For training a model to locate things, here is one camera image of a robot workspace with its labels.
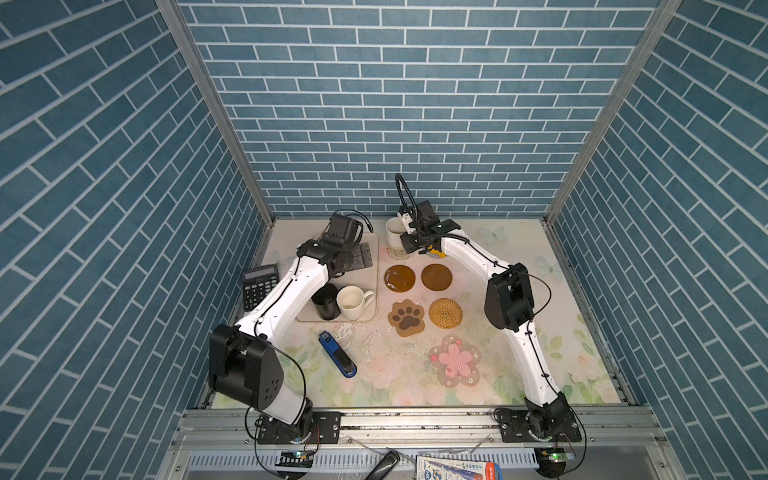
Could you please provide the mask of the beige tray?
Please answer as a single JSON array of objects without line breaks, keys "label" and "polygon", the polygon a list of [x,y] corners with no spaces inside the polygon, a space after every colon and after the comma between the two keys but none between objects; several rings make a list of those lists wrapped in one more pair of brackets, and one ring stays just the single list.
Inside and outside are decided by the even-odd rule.
[{"label": "beige tray", "polygon": [[[371,260],[371,265],[366,268],[346,272],[342,277],[332,279],[331,283],[336,285],[339,289],[352,285],[359,287],[364,292],[377,292],[379,277],[379,237],[375,234],[365,233],[362,237],[360,247],[363,247],[364,244],[368,245],[370,251],[368,257]],[[296,320],[305,323],[324,322],[311,300],[308,300],[305,303]]]}]

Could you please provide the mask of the dark brown wooden coaster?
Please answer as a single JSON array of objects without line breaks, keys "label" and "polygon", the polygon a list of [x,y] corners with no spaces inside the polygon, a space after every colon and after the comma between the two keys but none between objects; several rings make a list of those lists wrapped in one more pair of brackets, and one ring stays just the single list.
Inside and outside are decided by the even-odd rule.
[{"label": "dark brown wooden coaster", "polygon": [[453,274],[448,267],[442,264],[430,264],[422,270],[421,281],[429,290],[444,291],[451,286]]}]

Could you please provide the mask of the glossy brown scratched coaster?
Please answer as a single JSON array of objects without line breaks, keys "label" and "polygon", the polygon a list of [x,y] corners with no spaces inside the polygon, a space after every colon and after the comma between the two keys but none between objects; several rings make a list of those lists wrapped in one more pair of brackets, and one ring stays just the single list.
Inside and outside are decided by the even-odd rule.
[{"label": "glossy brown scratched coaster", "polygon": [[386,287],[396,293],[405,293],[411,290],[416,283],[415,272],[406,265],[393,265],[384,273]]}]

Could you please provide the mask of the rattan round coaster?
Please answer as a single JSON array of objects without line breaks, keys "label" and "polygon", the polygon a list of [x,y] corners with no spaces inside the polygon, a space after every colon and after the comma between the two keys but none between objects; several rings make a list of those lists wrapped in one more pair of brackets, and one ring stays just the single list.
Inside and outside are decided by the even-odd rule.
[{"label": "rattan round coaster", "polygon": [[453,299],[439,298],[428,308],[429,320],[438,328],[452,329],[463,321],[463,310]]}]

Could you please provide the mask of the cork paw coaster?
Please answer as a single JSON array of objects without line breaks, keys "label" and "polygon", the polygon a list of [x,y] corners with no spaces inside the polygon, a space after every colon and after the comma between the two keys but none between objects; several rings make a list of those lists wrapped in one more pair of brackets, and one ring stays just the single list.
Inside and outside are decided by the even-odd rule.
[{"label": "cork paw coaster", "polygon": [[400,337],[409,337],[424,331],[424,314],[425,310],[421,305],[406,299],[392,305],[388,321]]}]

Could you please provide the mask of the pink flower coaster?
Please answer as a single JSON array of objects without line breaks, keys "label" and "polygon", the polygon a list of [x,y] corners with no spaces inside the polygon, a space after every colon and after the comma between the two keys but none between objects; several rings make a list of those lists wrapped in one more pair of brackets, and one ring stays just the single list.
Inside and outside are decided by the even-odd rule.
[{"label": "pink flower coaster", "polygon": [[440,345],[431,348],[428,359],[436,370],[438,382],[446,388],[473,387],[479,383],[480,350],[456,335],[447,335]]}]

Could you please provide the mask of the yellow mug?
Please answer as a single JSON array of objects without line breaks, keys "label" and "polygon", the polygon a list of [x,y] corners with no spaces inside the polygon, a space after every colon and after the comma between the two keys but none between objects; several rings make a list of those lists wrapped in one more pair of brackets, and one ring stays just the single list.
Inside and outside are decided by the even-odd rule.
[{"label": "yellow mug", "polygon": [[426,254],[429,255],[430,257],[433,257],[433,258],[445,258],[446,257],[446,254],[444,252],[442,252],[440,250],[437,250],[435,248],[432,248],[432,247],[428,247],[426,249]]}]

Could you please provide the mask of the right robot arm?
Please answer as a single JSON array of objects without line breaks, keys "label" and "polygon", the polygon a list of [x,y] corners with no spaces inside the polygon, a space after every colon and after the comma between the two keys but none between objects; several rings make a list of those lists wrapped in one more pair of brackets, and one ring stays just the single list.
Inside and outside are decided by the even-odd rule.
[{"label": "right robot arm", "polygon": [[400,235],[406,252],[442,252],[485,283],[484,313],[491,325],[506,335],[514,353],[531,433],[548,440],[563,432],[572,423],[572,409],[542,357],[533,325],[537,312],[527,268],[505,262],[476,245],[455,221],[439,219],[428,201],[402,201],[398,218],[406,229]]}]

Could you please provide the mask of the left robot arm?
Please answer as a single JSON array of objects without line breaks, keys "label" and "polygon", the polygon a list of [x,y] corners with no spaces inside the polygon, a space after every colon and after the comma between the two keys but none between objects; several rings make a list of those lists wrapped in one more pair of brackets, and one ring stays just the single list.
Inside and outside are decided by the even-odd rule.
[{"label": "left robot arm", "polygon": [[284,384],[278,349],[305,304],[328,282],[351,270],[354,248],[373,230],[357,211],[333,213],[325,229],[299,245],[292,264],[273,290],[234,325],[221,324],[209,337],[208,383],[289,427],[311,423],[311,401]]}]

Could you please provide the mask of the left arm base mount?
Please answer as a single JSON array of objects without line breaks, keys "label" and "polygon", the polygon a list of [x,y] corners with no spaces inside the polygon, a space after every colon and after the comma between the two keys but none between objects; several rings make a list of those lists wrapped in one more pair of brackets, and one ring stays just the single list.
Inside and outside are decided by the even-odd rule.
[{"label": "left arm base mount", "polygon": [[257,442],[267,445],[337,444],[341,418],[338,411],[306,411],[297,424],[289,425],[262,414],[257,425]]}]

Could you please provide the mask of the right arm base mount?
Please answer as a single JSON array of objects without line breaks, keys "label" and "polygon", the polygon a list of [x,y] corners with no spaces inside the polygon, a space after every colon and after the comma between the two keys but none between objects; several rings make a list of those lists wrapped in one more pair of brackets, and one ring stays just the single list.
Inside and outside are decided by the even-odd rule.
[{"label": "right arm base mount", "polygon": [[528,410],[498,407],[491,414],[498,424],[504,443],[582,441],[582,429],[572,413],[565,414],[553,423],[547,423],[541,415]]}]

